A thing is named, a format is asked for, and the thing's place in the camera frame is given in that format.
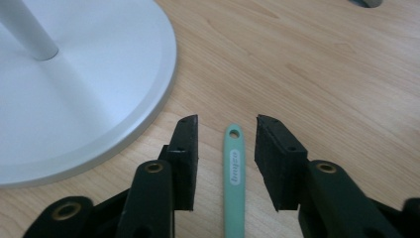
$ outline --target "logo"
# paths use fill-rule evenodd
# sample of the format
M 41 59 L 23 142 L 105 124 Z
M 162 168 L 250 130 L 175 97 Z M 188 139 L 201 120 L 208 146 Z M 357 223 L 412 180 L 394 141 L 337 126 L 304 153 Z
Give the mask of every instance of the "logo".
M 241 183 L 241 153 L 238 150 L 230 152 L 230 182 L 231 185 L 239 185 Z

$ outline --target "circular plate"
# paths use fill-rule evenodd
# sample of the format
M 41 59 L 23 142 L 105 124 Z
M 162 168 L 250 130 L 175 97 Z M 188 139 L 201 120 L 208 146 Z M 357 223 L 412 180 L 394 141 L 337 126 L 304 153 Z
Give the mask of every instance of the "circular plate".
M 36 61 L 0 25 L 0 186 L 66 179 L 118 154 L 168 99 L 173 28 L 152 0 L 27 1 L 59 47 Z

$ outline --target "light wood tabletop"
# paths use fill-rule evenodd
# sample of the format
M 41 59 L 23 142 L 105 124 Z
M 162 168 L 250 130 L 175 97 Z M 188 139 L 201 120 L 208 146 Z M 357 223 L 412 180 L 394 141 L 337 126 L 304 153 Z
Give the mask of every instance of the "light wood tabletop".
M 198 114 L 193 212 L 176 211 L 176 237 L 223 237 L 223 136 L 242 126 L 247 153 L 246 236 L 302 237 L 297 211 L 274 210 L 254 161 L 258 114 L 282 121 L 309 160 L 344 168 L 364 193 L 400 209 L 420 197 L 420 2 L 383 0 L 157 0 L 177 37 L 174 89 L 131 146 L 86 173 L 0 190 L 0 237 L 21 237 L 51 203 L 95 204 L 127 189 L 155 160 L 176 122 Z

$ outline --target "wooden table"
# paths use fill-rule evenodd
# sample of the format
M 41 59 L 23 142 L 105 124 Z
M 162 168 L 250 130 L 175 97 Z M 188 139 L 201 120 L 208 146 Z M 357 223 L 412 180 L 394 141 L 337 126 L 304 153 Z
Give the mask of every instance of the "wooden table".
M 256 117 L 281 120 L 309 159 L 342 166 L 395 208 L 420 196 L 420 4 L 383 0 L 158 0 L 173 24 L 178 71 L 154 124 L 118 156 L 74 178 L 0 190 L 0 237 L 21 237 L 69 195 L 95 204 L 131 185 L 180 118 L 199 115 L 193 212 L 177 237 L 223 237 L 222 147 L 230 123 L 247 144 L 247 237 L 301 237 L 296 211 L 275 212 L 254 162 Z

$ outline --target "teal utensil handle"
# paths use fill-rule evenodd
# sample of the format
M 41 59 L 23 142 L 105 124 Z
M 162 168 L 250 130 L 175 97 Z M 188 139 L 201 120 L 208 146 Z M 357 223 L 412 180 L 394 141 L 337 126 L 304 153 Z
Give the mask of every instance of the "teal utensil handle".
M 223 150 L 225 238 L 245 236 L 245 140 L 242 129 L 231 124 Z

